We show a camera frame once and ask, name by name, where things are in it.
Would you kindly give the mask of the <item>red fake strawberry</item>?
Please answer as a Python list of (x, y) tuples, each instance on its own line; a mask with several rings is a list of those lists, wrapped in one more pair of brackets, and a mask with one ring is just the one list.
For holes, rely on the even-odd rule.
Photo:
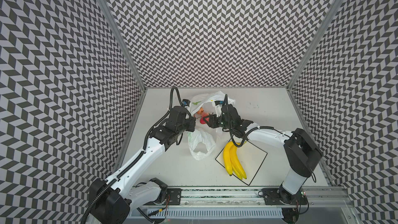
[(209, 115), (206, 115), (206, 116), (202, 116), (201, 118), (200, 118), (200, 124), (209, 124)]

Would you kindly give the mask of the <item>white printed plastic bag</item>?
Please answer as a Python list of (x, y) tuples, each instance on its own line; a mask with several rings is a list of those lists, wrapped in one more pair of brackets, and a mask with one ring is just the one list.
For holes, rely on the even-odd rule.
[[(210, 128), (207, 124), (200, 124), (200, 118), (206, 115), (216, 114), (212, 105), (215, 100), (224, 100), (225, 93), (222, 91), (204, 93), (194, 96), (190, 101), (189, 112), (195, 117), (195, 131), (188, 133), (188, 145), (190, 152), (195, 160), (203, 160), (210, 156), (216, 148), (216, 141), (221, 140), (221, 128)], [(200, 108), (204, 109), (202, 115), (198, 115)]]

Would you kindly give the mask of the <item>yellow fake banana bunch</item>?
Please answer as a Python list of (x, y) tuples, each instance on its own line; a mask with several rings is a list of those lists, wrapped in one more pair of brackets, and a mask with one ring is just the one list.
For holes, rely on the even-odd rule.
[(222, 152), (224, 167), (227, 173), (236, 175), (239, 179), (246, 179), (246, 172), (237, 156), (237, 147), (233, 142), (228, 142)]

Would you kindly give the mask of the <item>small peach fake fruit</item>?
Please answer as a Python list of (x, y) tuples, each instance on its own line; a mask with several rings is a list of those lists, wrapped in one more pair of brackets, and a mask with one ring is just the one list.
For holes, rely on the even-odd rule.
[(197, 111), (197, 114), (198, 114), (198, 115), (202, 115), (203, 112), (204, 112), (204, 109), (201, 107), (201, 108)]

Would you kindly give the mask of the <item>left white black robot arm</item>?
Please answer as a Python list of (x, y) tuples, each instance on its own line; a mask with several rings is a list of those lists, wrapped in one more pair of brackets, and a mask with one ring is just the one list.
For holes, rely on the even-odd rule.
[(195, 130), (195, 118), (183, 106), (174, 106), (147, 132), (143, 148), (105, 180), (90, 186), (89, 204), (81, 223), (122, 224), (131, 208), (151, 201), (164, 201), (167, 187), (157, 179), (143, 186), (134, 185), (149, 166), (164, 154), (185, 131)]

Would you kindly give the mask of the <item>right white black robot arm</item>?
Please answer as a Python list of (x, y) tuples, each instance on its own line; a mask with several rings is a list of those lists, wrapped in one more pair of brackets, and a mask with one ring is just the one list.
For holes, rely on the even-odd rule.
[(223, 149), (224, 167), (228, 174), (234, 172), (240, 179), (246, 178), (246, 172), (239, 162), (237, 149), (246, 141), (257, 141), (277, 148), (283, 148), (289, 161), (290, 170), (280, 185), (278, 201), (288, 205), (295, 201), (296, 195), (310, 177), (313, 179), (322, 152), (310, 135), (303, 129), (280, 131), (271, 126), (259, 125), (251, 120), (242, 119), (231, 104), (221, 106), (221, 113), (202, 117), (210, 128), (222, 128), (230, 134), (231, 140)]

